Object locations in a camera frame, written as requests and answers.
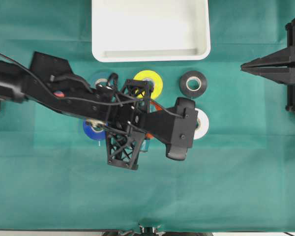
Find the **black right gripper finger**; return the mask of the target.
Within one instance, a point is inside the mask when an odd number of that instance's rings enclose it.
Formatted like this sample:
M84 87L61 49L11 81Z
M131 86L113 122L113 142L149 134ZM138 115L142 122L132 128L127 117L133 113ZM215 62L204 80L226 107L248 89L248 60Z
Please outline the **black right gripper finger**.
M290 67L291 50L293 47L286 47L277 52L267 56L254 59L250 62L244 63L240 66L241 70L244 69L287 69Z
M286 67L242 67L241 71L264 77L278 84L292 84L290 69Z

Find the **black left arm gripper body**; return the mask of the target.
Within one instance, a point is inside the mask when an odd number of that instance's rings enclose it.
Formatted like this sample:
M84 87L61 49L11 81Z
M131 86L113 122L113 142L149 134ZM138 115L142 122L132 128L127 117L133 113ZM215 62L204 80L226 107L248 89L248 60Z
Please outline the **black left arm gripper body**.
M142 117L150 112L150 84L125 83L121 90L108 84L97 84L97 89L107 89L113 93L112 102L116 105L108 107L105 121L97 120L95 130L105 130L113 134L132 136L132 133L146 136L140 127Z

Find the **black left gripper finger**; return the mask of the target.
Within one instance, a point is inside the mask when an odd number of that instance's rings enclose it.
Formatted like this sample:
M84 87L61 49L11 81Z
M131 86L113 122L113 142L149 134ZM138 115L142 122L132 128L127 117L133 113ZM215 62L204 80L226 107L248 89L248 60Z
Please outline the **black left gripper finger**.
M152 92L153 85L151 82L127 79L119 92L120 100L127 103L119 107L119 115L131 116L150 113L149 106Z
M130 136L107 133L106 148L108 165L129 170L138 169L138 158L145 134L133 131Z

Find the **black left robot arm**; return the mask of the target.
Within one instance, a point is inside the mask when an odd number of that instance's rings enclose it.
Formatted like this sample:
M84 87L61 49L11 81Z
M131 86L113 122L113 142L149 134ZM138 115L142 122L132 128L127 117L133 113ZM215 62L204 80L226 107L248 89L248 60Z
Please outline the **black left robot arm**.
M92 87L66 59L52 55L35 52L25 67L0 53L0 103L31 100L115 135L151 133L146 123L151 92L148 82L134 80L126 81L122 90L110 82Z

